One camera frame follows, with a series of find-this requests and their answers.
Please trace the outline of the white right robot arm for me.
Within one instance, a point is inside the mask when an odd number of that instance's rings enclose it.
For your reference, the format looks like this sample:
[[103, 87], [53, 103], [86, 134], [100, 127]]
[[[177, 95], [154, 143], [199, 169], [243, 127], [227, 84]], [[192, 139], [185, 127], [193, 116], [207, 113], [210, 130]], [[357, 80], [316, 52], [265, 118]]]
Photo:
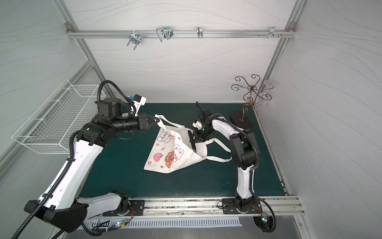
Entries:
[[238, 184], [235, 204], [246, 211], [258, 200], [254, 190], [254, 174], [260, 164], [261, 153], [251, 129], [242, 129], [220, 114], [206, 116], [193, 122], [195, 128], [190, 142], [205, 142], [217, 131], [230, 143], [231, 158], [237, 167]]

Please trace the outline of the white cartoon tote bag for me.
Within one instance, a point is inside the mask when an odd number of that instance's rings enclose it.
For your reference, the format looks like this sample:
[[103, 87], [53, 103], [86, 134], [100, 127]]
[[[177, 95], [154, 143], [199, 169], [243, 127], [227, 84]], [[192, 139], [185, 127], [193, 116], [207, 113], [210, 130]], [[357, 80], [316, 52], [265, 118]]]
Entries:
[[163, 115], [155, 115], [160, 119], [158, 135], [149, 153], [144, 170], [169, 174], [189, 167], [204, 160], [226, 163], [232, 158], [220, 158], [208, 155], [208, 145], [216, 143], [224, 151], [231, 150], [217, 138], [205, 142], [195, 143], [197, 152], [194, 152], [190, 143], [193, 130], [167, 120]]

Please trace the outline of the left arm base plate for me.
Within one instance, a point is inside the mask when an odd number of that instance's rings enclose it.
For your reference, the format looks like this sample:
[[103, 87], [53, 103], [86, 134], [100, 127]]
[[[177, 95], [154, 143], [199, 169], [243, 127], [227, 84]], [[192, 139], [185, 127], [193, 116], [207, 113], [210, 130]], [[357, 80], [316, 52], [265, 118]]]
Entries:
[[104, 217], [142, 216], [145, 206], [144, 200], [128, 200], [121, 202], [117, 209], [102, 214]]

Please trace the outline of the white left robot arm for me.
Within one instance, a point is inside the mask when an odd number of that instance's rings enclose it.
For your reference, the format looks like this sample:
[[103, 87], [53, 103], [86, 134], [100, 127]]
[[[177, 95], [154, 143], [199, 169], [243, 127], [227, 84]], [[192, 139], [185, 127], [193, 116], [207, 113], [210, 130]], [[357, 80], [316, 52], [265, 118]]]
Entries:
[[29, 216], [25, 227], [37, 217], [60, 230], [71, 233], [82, 223], [103, 213], [125, 215], [131, 212], [128, 195], [112, 191], [93, 198], [80, 198], [79, 194], [89, 171], [102, 150], [118, 132], [149, 129], [159, 118], [145, 113], [132, 117], [104, 117], [95, 115], [69, 139], [70, 153], [58, 175], [37, 200], [30, 200], [24, 207]]

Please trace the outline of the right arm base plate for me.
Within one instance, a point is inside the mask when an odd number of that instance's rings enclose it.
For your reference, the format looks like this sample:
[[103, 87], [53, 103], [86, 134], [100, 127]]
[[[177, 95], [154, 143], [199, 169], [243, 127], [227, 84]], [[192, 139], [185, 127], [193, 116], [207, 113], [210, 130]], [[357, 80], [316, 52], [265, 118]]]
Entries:
[[221, 209], [225, 215], [262, 213], [261, 203], [254, 197], [248, 199], [241, 199], [239, 196], [235, 198], [223, 198], [217, 203], [217, 207]]

